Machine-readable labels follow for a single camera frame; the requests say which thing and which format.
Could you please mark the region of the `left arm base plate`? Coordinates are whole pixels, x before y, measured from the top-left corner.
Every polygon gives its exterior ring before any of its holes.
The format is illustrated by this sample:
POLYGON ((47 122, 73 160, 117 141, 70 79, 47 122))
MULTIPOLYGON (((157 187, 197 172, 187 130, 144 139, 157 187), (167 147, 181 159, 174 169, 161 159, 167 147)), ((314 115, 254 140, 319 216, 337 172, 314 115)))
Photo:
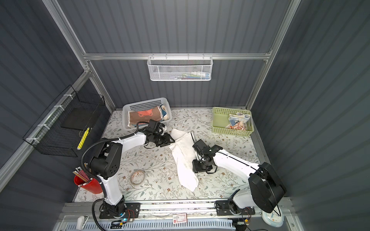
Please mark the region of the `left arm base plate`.
POLYGON ((106 202, 99 208, 100 219, 134 219, 138 218, 140 212, 140 203, 120 203, 116 206, 110 205, 106 202))

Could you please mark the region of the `blue beige Doraemon towel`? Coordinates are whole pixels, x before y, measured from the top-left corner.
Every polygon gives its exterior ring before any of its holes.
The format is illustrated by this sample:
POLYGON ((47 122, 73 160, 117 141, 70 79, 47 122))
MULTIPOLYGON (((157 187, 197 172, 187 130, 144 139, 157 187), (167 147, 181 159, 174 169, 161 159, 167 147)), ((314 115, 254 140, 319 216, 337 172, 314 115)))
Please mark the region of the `blue beige Doraemon towel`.
POLYGON ((161 104, 161 105, 160 105, 160 109, 161 109, 161 117, 162 117, 162 121, 168 120, 169 116, 168 116, 168 112, 167 112, 167 107, 166 107, 166 105, 161 104))

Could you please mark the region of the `orange towel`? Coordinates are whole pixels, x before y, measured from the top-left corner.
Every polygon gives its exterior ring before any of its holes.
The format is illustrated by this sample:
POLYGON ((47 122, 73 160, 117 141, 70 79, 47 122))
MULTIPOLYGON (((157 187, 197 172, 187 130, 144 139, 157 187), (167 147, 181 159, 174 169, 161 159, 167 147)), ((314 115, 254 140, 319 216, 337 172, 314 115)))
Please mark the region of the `orange towel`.
POLYGON ((131 111, 128 113, 128 127, 135 127, 137 122, 149 122, 150 120, 162 121, 163 114, 159 106, 144 111, 131 111))

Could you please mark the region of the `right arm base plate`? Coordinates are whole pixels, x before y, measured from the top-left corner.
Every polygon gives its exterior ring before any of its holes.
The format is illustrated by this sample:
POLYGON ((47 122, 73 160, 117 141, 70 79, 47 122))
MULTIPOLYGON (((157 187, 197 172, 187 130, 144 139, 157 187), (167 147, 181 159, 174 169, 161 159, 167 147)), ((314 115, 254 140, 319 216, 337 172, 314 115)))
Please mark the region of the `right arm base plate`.
POLYGON ((255 215, 254 207, 239 208, 233 201, 218 200, 214 207, 218 216, 251 216, 255 215))

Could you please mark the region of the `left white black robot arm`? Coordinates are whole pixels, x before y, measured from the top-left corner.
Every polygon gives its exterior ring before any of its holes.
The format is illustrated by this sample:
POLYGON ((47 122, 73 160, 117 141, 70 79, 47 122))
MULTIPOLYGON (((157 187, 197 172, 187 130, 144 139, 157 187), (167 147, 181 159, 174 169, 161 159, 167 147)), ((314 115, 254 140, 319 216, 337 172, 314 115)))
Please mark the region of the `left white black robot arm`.
POLYGON ((122 153, 150 142, 156 147, 165 147, 175 143, 175 140, 166 132, 163 123, 151 119, 148 122, 137 122, 134 133, 114 139, 101 139, 85 151, 87 154, 93 150, 93 156, 85 172, 99 182, 104 201, 108 205, 115 207, 123 203, 123 195, 118 184, 122 153))

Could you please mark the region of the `white plastic laundry basket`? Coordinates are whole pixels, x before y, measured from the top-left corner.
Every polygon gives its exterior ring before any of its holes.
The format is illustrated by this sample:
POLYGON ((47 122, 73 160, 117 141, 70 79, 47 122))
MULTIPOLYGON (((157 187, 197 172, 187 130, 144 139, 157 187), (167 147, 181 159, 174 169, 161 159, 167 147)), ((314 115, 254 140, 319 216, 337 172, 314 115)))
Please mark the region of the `white plastic laundry basket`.
POLYGON ((168 112, 168 120, 161 121, 161 122, 169 122, 172 120, 172 112, 171 107, 166 98, 156 98, 146 101, 140 101, 136 103, 127 104, 122 109, 122 123, 123 123, 123 129, 126 131, 132 131, 135 129, 135 127, 128 127, 128 113, 131 111, 144 111, 151 109, 156 106, 160 106, 161 104, 166 105, 167 112, 168 112))

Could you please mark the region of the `green perforated plastic basket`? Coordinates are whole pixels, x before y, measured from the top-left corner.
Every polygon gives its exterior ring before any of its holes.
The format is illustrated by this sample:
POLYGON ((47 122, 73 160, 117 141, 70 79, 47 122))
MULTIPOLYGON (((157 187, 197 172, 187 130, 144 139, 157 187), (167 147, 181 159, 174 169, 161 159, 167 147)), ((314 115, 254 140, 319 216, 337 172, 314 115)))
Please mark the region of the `green perforated plastic basket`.
POLYGON ((212 132, 224 135, 236 135, 248 137, 254 132, 254 125, 252 121, 251 111, 245 109, 225 108, 225 107, 213 107, 213 118, 212 118, 212 132), (246 131, 226 129, 225 127, 229 124, 229 114, 235 114, 241 112, 244 114, 250 114, 251 118, 247 123, 246 131))

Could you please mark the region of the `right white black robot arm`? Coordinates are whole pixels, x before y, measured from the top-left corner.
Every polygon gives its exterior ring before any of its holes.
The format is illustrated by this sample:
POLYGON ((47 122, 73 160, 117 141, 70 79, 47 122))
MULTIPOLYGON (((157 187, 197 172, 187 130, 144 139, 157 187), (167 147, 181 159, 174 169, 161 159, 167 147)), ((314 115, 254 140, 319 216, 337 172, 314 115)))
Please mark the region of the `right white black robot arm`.
POLYGON ((192 162, 195 173, 213 174, 212 169, 217 171, 221 167, 248 182, 250 191, 235 190, 228 198, 227 208, 232 214, 239 215, 257 206, 263 212, 281 215, 278 203, 287 190, 269 163, 248 162, 218 145, 210 147, 203 140, 196 141, 192 147, 198 157, 192 162))

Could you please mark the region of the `white towel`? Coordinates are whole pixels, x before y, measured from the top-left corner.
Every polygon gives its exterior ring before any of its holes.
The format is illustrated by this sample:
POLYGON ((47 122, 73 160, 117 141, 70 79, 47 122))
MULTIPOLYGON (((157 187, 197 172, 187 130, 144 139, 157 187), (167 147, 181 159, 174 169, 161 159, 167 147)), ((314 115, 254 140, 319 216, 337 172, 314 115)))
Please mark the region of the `white towel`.
POLYGON ((192 147, 194 144, 192 133, 172 129, 171 137, 175 140, 175 143, 172 143, 169 148, 176 163, 179 182, 182 186, 194 192, 198 187, 198 178, 192 165, 192 161, 197 158, 196 151, 192 147))

